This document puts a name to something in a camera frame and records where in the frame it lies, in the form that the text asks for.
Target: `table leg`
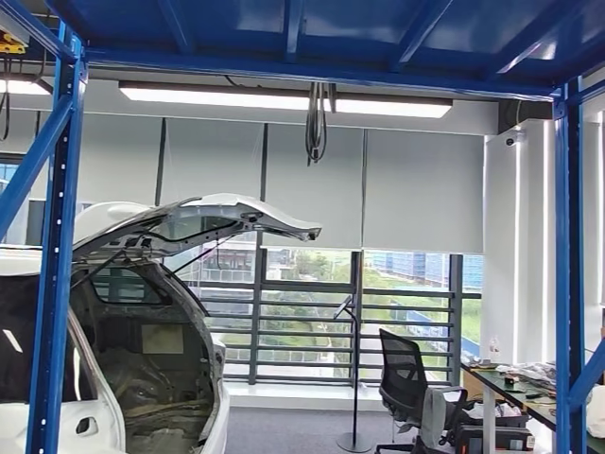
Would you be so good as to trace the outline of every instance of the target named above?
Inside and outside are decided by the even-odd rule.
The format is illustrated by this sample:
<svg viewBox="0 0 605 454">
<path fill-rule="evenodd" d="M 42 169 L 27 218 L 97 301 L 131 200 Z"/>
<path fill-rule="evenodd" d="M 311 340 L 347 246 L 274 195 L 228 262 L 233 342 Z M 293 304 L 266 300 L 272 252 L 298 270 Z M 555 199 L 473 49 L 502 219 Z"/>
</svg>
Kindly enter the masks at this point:
<svg viewBox="0 0 605 454">
<path fill-rule="evenodd" d="M 483 385 L 483 454 L 496 452 L 496 393 Z"/>
</svg>

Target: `car door handle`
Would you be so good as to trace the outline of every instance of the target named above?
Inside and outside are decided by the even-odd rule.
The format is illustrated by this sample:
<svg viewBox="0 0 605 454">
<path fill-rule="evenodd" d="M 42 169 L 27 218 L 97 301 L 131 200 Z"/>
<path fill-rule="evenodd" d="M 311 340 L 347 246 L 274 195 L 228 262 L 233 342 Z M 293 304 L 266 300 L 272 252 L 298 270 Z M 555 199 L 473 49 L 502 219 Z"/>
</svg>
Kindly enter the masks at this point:
<svg viewBox="0 0 605 454">
<path fill-rule="evenodd" d="M 92 416 L 82 418 L 78 423 L 78 426 L 75 426 L 75 433 L 77 435 L 87 436 L 97 432 L 99 432 L 99 426 L 97 424 L 97 420 Z"/>
</svg>

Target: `gray cloth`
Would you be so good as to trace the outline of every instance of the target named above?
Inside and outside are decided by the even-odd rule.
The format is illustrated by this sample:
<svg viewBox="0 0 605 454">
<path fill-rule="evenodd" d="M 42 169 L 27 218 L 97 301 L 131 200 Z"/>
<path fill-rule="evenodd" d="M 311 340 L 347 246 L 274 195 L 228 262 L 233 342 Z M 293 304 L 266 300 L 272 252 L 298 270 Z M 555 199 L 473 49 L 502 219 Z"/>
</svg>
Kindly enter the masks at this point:
<svg viewBox="0 0 605 454">
<path fill-rule="evenodd" d="M 445 426 L 445 396 L 439 388 L 428 388 L 425 393 L 420 437 L 428 448 L 436 448 Z"/>
</svg>

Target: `white car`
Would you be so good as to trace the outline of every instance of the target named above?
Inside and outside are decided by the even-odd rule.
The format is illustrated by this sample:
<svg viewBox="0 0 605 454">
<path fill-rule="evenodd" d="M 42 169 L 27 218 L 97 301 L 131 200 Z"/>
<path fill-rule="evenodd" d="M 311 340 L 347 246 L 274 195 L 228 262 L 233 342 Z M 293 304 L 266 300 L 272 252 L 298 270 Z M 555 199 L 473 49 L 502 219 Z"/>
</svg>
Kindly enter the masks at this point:
<svg viewBox="0 0 605 454">
<path fill-rule="evenodd" d="M 229 415 L 225 347 L 213 343 L 204 306 L 162 259 L 243 232 L 309 240 L 321 229 L 232 194 L 81 213 L 59 453 L 222 454 Z M 0 249 L 2 454 L 25 448 L 41 257 Z"/>
</svg>

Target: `blue steel column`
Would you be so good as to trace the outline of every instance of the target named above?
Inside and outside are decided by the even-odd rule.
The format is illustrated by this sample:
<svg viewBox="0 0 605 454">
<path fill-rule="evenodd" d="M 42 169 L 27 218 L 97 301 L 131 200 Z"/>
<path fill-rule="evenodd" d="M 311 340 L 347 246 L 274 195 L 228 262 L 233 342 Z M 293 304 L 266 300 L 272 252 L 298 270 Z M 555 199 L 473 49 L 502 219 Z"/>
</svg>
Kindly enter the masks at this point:
<svg viewBox="0 0 605 454">
<path fill-rule="evenodd" d="M 61 96 L 71 96 L 72 114 L 49 158 L 42 266 L 38 290 L 26 446 L 28 454 L 57 452 L 67 309 L 69 304 L 75 189 L 84 94 L 88 78 L 81 43 L 64 24 L 61 24 L 59 38 L 70 47 L 76 60 L 73 65 L 69 65 L 57 59 L 54 108 L 57 108 Z"/>
<path fill-rule="evenodd" d="M 567 102 L 580 79 L 561 87 L 555 119 L 557 273 L 557 450 L 585 452 L 585 405 L 570 406 L 570 389 L 585 364 L 581 105 Z"/>
</svg>

